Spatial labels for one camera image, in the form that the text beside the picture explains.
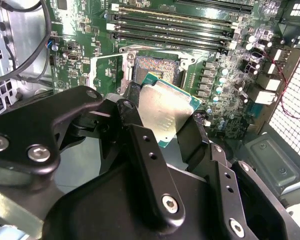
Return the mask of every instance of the motherboard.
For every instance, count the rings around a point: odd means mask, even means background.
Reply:
[[[152,74],[201,100],[195,114],[210,137],[240,139],[277,98],[274,86],[262,88],[258,81],[274,80],[276,69],[265,53],[285,59],[274,31],[280,5],[280,0],[49,0],[54,91],[86,85],[104,97],[123,94],[129,82],[141,84]]]

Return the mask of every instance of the green circuit board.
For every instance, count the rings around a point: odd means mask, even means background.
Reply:
[[[103,96],[120,94],[126,80],[140,83],[151,73],[201,99],[202,111],[211,109],[210,135],[237,139],[245,134],[243,119],[256,114],[256,106],[244,102],[235,85],[245,90],[256,78],[240,67],[251,54],[247,38],[255,38],[254,47],[274,38],[280,0],[47,2],[49,47],[57,46],[50,56],[56,93],[87,85]],[[226,82],[220,83],[221,77]]]

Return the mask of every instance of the red wire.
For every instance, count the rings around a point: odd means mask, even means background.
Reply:
[[[276,69],[278,70],[278,72],[280,73],[280,75],[282,76],[282,78],[283,78],[283,80],[284,80],[284,89],[283,89],[283,91],[282,91],[282,93],[281,93],[281,95],[280,95],[280,103],[281,103],[281,107],[282,107],[283,113],[284,113],[285,115],[287,115],[287,116],[293,118],[293,119],[299,119],[299,120],[300,120],[300,117],[294,116],[293,114],[291,114],[290,112],[288,112],[288,110],[285,109],[283,97],[284,97],[284,94],[286,93],[286,91],[287,91],[287,89],[288,89],[288,84],[289,84],[289,83],[288,83],[287,78],[285,77],[285,75],[284,75],[284,73],[282,72],[281,68],[277,65],[276,61],[275,61],[272,57],[270,57],[270,56],[268,56],[268,55],[266,55],[266,56],[267,56],[268,58],[271,59],[272,63],[275,65]]]

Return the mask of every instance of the perforated metal panel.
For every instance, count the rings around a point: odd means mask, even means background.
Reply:
[[[292,75],[283,102],[289,113],[300,118],[300,63]],[[287,116],[279,105],[269,124],[300,156],[300,119]]]

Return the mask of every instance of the black cable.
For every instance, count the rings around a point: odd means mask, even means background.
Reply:
[[[50,20],[50,14],[48,10],[48,6],[46,3],[46,0],[40,0],[42,4],[42,10],[44,13],[44,20],[45,20],[45,36],[38,45],[38,47],[34,50],[33,54],[28,57],[27,60],[24,61],[17,69],[7,73],[6,75],[0,76],[0,82],[2,81],[7,81],[9,79],[15,78],[17,75],[25,71],[38,57],[42,49],[46,48],[46,43],[48,42],[50,35],[51,35],[51,30],[52,30],[52,24]]]
[[[41,2],[39,1],[36,5],[26,8],[26,9],[18,9],[18,8],[14,8],[13,6],[11,6],[10,4],[6,3],[5,1],[0,0],[0,7],[10,11],[10,12],[18,12],[18,13],[29,13],[29,12],[33,12],[34,10],[38,9],[41,6]]]
[[[13,70],[15,70],[17,68],[17,65],[16,65],[16,59],[11,51],[11,49],[8,47],[8,45],[5,46],[6,50],[8,51],[9,55],[10,55],[10,58],[11,58],[11,61],[12,61],[12,67],[13,67]],[[45,87],[48,87],[48,88],[52,88],[53,87],[53,84],[52,82],[50,81],[45,81],[45,80],[41,80],[42,76],[45,74],[45,72],[47,71],[47,68],[48,68],[48,64],[49,64],[49,57],[50,57],[50,49],[48,48],[46,50],[46,59],[45,59],[45,64],[44,64],[44,67],[43,67],[43,70],[41,72],[41,74],[36,77],[36,78],[32,78],[32,77],[24,77],[24,76],[20,76],[19,74],[17,76],[15,76],[16,80],[20,80],[20,81],[26,81],[28,83],[36,83],[36,84],[41,84]]]

